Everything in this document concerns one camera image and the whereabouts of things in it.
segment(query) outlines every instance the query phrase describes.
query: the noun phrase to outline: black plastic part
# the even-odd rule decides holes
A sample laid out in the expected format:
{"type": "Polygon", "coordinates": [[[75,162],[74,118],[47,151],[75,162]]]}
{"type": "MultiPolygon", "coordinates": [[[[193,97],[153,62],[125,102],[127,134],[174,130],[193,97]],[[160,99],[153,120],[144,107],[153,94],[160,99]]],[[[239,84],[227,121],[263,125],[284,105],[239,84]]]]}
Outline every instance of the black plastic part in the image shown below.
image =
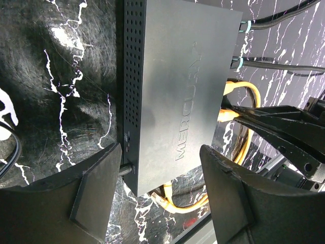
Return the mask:
{"type": "Polygon", "coordinates": [[[305,111],[319,118],[322,123],[325,123],[325,101],[310,97],[304,108],[305,111]]]}
{"type": "Polygon", "coordinates": [[[216,241],[211,214],[197,220],[184,230],[172,244],[213,244],[216,241]]]}
{"type": "Polygon", "coordinates": [[[110,145],[27,187],[0,189],[1,243],[102,243],[121,154],[110,145]]]}
{"type": "Polygon", "coordinates": [[[141,196],[200,165],[242,13],[180,0],[124,0],[124,12],[124,181],[141,196]]]}
{"type": "Polygon", "coordinates": [[[266,179],[206,145],[200,156],[218,244],[323,243],[325,193],[266,179]]]}
{"type": "Polygon", "coordinates": [[[325,126],[316,116],[290,106],[232,109],[240,114],[235,121],[262,136],[307,179],[325,181],[325,126]]]}
{"type": "Polygon", "coordinates": [[[276,177],[276,181],[286,184],[291,187],[302,188],[306,182],[306,178],[301,174],[293,171],[288,167],[281,166],[282,171],[279,173],[278,177],[276,177]]]}

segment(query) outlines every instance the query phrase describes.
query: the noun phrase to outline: black mechanical arm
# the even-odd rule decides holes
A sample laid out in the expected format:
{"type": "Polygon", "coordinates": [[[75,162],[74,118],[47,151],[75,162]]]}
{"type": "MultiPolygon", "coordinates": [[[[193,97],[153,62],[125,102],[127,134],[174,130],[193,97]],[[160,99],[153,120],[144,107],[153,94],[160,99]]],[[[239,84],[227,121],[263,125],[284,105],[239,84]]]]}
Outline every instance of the black mechanical arm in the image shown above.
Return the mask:
{"type": "Polygon", "coordinates": [[[0,189],[0,242],[97,244],[105,240],[122,149],[89,159],[26,187],[0,189]]]}
{"type": "Polygon", "coordinates": [[[324,243],[325,193],[303,189],[321,189],[325,181],[325,102],[310,98],[304,110],[232,110],[240,114],[237,122],[262,136],[303,176],[296,187],[283,184],[276,180],[283,171],[271,172],[286,160],[256,174],[203,145],[200,156],[218,243],[324,243]]]}

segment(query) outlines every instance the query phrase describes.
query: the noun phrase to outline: black marble surface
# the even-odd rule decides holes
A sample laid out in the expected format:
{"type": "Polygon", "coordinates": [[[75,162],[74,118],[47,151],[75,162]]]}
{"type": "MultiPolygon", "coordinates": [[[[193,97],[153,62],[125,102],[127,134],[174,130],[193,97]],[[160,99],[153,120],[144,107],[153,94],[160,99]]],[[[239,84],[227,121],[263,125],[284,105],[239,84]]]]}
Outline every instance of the black marble surface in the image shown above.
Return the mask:
{"type": "MultiPolygon", "coordinates": [[[[299,3],[266,0],[199,0],[256,19],[299,3]]],[[[269,56],[282,64],[325,66],[325,2],[271,29],[239,34],[235,56],[269,56]]],[[[23,152],[0,187],[25,186],[68,168],[116,141],[116,19],[113,0],[0,1],[0,121],[19,134],[23,152]]],[[[324,77],[242,68],[230,78],[249,80],[263,106],[303,107],[324,89],[324,77]]],[[[228,96],[250,106],[244,89],[228,96]]],[[[230,157],[239,126],[220,123],[212,142],[230,157]]],[[[14,147],[0,131],[0,164],[14,147]]],[[[256,170],[275,150],[254,135],[245,166],[256,170]]],[[[173,181],[174,202],[190,205],[206,192],[201,168],[173,181]]],[[[119,177],[107,243],[172,243],[209,211],[170,214],[148,195],[135,197],[119,177]]]]}

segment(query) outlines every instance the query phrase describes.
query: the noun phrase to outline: ventilation holes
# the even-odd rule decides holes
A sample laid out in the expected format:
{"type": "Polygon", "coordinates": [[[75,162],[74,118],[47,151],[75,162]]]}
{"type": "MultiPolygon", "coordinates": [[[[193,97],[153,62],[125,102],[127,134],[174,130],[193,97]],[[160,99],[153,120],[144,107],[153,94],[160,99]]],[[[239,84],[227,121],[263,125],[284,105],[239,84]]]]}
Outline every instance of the ventilation holes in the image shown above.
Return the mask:
{"type": "Polygon", "coordinates": [[[125,121],[136,128],[140,121],[140,90],[142,77],[143,23],[145,5],[143,1],[133,0],[125,3],[125,121]]]}

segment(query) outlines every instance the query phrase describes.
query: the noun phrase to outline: perforated side panel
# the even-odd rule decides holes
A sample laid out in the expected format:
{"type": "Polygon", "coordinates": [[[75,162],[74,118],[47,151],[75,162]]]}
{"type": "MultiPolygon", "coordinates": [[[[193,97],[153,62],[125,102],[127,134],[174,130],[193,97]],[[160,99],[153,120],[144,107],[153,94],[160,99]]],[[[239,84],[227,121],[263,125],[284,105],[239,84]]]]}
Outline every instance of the perforated side panel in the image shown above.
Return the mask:
{"type": "Polygon", "coordinates": [[[124,162],[137,170],[146,2],[124,0],[124,162]]]}

